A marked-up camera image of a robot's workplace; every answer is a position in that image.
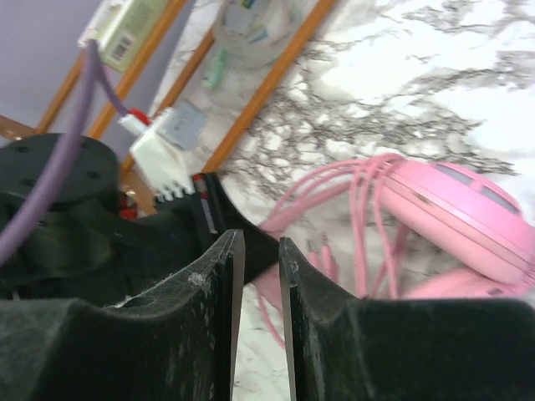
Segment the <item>marble surface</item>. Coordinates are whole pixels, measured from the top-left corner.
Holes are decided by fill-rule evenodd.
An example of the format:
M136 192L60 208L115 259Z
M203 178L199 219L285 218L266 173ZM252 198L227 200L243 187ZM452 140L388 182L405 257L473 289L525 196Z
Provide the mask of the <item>marble surface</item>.
M162 85L163 94L220 5L199 0ZM305 15L313 2L304 2ZM268 68L233 66L219 89L186 88L209 117L192 169L200 169ZM254 223L299 177L335 160L396 152L447 160L487 174L535 221L535 0L341 0L314 35L224 165L224 184ZM288 234L300 246L326 231L352 289L347 197L309 214ZM374 227L368 253L382 251ZM413 238L403 269L411 286L457 266ZM244 294L235 399L287 400L284 351L261 319L254 288Z

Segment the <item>plastic container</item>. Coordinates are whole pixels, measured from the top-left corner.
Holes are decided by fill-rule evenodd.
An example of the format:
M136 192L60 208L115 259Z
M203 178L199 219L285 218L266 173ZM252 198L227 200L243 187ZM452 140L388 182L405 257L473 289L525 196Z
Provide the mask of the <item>plastic container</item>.
M217 14L214 38L248 68L271 63L300 23L288 0L226 0Z

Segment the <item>red component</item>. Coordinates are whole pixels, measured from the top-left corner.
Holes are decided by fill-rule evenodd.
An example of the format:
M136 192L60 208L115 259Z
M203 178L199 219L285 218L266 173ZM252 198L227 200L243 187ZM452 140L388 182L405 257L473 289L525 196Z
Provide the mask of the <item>red component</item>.
M126 220L137 219L137 204L125 193L119 199L119 216Z
M130 109L130 114L132 114L134 117L136 117L139 121L141 121L143 124L149 126L150 125L150 119L146 116L145 113L143 113L141 110L138 109Z
M119 216L126 220L135 220L137 219L137 210L135 209L123 209L119 212Z

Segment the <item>pink headphones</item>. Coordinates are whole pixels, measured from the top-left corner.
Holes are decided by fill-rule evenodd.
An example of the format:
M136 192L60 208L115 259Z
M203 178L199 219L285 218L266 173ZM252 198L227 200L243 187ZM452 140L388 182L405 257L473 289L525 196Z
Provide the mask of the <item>pink headphones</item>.
M320 190L341 176L349 180ZM523 220L517 202L484 177L450 163L427 164L386 154L320 167L284 194L261 228L278 239L305 211L345 191L349 191L354 232L357 297L377 297L385 278L390 299L519 297L535 287L535 229ZM364 228L370 196L385 261L368 289ZM400 221L393 244L381 219L382 208ZM410 230L453 255L464 267L400 295L397 271ZM338 267L327 251L322 251L322 270L337 281ZM320 267L314 259L311 262ZM282 313L277 267L259 277L255 286L270 331L283 345L265 305L267 301Z

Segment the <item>white electrical connector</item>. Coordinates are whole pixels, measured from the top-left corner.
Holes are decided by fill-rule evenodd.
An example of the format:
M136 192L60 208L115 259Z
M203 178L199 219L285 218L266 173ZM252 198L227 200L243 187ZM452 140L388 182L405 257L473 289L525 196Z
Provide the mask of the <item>white electrical connector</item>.
M172 109L164 110L130 147L132 157L152 190L168 201L182 197L183 192L195 193L181 149L161 136L174 118Z
M121 117L117 123L135 136L142 136L148 129L148 127L133 114L127 114L126 116Z

